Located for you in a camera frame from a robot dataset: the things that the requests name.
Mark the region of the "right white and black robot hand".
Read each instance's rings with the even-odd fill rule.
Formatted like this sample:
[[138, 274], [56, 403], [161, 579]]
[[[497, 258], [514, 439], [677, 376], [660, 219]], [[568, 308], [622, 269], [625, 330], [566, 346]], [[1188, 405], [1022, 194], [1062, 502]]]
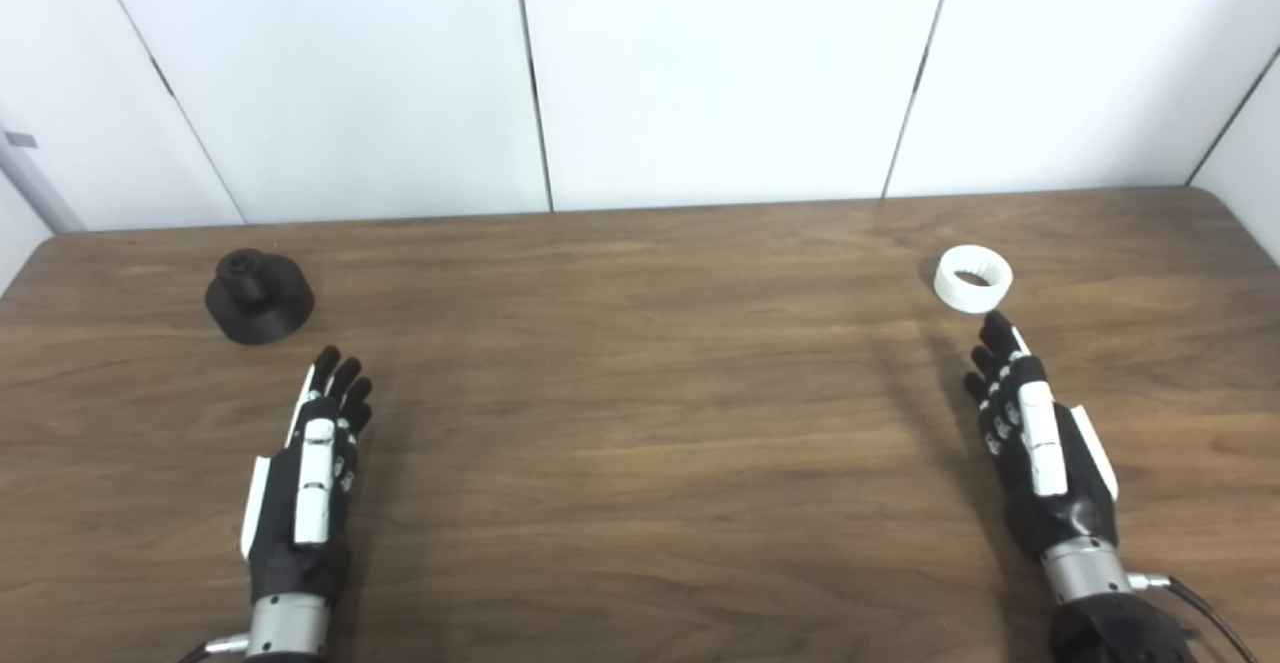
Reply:
[[964, 385], [1012, 540], [1032, 559], [1078, 538], [1116, 547], [1114, 472], [1101, 445], [1057, 402], [1042, 358], [1009, 317], [986, 314], [979, 340]]

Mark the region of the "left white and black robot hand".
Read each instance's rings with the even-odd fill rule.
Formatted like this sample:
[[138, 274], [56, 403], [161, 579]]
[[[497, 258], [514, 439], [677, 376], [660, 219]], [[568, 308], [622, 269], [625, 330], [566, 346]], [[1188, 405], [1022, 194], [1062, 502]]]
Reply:
[[333, 605], [346, 590], [351, 489], [371, 390], [358, 358], [325, 347], [303, 376], [284, 445], [256, 458], [239, 538], [252, 603], [303, 594]]

